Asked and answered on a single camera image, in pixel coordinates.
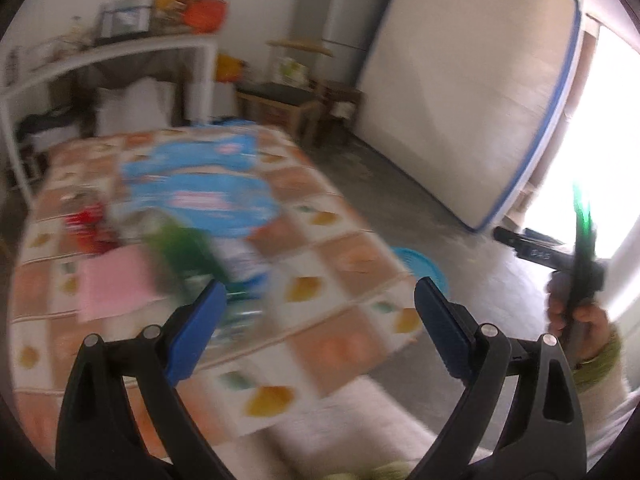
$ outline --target black chair seat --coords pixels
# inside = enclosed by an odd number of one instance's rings
[[[281,85],[279,83],[243,83],[237,86],[239,92],[249,94],[269,101],[276,101],[291,106],[302,106],[310,101],[315,101],[318,96],[310,90]]]

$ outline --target person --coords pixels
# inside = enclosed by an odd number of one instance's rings
[[[568,282],[554,273],[547,285],[548,331],[560,337]],[[625,379],[622,343],[614,324],[598,303],[575,309],[588,324],[574,372],[588,447],[588,468],[603,456],[640,402]],[[436,434],[409,415],[368,377],[323,399],[315,409],[268,430],[281,456],[304,478],[333,474],[342,478],[404,478],[434,443]],[[491,452],[478,449],[473,460]]]

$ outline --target person's hand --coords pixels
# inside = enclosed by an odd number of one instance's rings
[[[546,286],[549,293],[546,315],[549,318],[548,332],[556,337],[562,335],[566,327],[564,310],[569,295],[570,280],[567,274],[554,272]],[[582,304],[574,310],[574,319],[588,323],[584,342],[578,353],[581,361],[596,357],[609,342],[611,328],[607,313],[596,303]]]

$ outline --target red plastic bag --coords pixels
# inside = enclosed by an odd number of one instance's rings
[[[196,34],[217,32],[225,22],[227,6],[228,0],[199,0],[184,11],[184,23]]]

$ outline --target gray floor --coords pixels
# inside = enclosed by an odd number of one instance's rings
[[[467,306],[478,322],[495,323],[509,336],[538,337],[544,328],[542,290],[547,272],[517,260],[489,237],[467,232],[420,186],[358,142],[346,148],[329,145],[310,155],[390,245],[415,249],[436,262],[449,280],[450,299]],[[14,244],[23,219],[24,207],[17,195],[12,196],[2,208],[0,232]],[[2,260],[0,392],[6,399],[10,399],[10,384],[4,311],[11,268],[11,262]],[[462,393],[461,383],[449,377],[426,335],[371,376],[435,432]],[[513,389],[509,381],[482,441],[485,447],[495,446]]]

